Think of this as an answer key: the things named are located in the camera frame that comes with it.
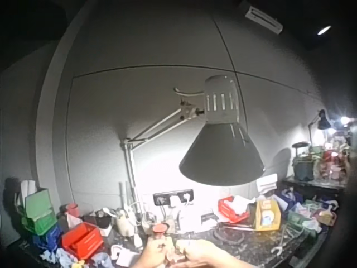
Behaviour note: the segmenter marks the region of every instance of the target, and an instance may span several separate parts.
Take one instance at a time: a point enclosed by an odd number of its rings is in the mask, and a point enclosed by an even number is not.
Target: red box
[[[225,200],[232,202],[234,200],[233,196],[226,197],[218,200],[218,211],[223,216],[225,216],[230,223],[238,223],[249,217],[249,211],[243,213],[242,215],[237,215],[234,212],[234,209],[230,208],[229,205],[224,203]]]
[[[89,259],[102,244],[99,228],[86,222],[62,236],[62,247],[78,260]]]

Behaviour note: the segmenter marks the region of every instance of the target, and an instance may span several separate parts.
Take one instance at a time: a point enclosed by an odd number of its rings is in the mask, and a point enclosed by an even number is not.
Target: white wall
[[[19,238],[13,210],[15,179],[37,180],[34,128],[38,97],[56,44],[46,45],[14,63],[0,76],[1,245]]]
[[[234,71],[266,174],[291,174],[291,145],[308,139],[307,124],[323,105],[308,67],[284,37],[238,15],[216,15],[222,40],[202,10],[127,5],[102,2],[74,44],[65,70],[72,77],[61,81],[66,94],[59,93],[56,106],[69,104],[62,109],[62,143],[75,201],[86,210],[120,206],[119,182],[127,180],[120,140],[176,110],[173,87],[202,90],[209,76],[235,78]],[[192,101],[202,105],[200,98]],[[240,111],[245,126],[242,103]],[[180,174],[179,162],[202,125],[191,121],[135,151],[137,184],[147,202],[153,193],[185,188],[194,188],[203,209],[222,195],[256,194],[254,184],[217,188]]]

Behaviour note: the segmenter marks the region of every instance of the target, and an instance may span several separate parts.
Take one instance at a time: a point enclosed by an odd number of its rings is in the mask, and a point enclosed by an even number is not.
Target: hand
[[[207,240],[178,240],[176,247],[178,247],[189,260],[173,265],[174,268],[211,265],[212,257],[218,257],[221,252],[221,249]]]
[[[149,237],[143,253],[132,268],[156,268],[163,264],[166,257],[165,242],[165,238],[153,239]]]

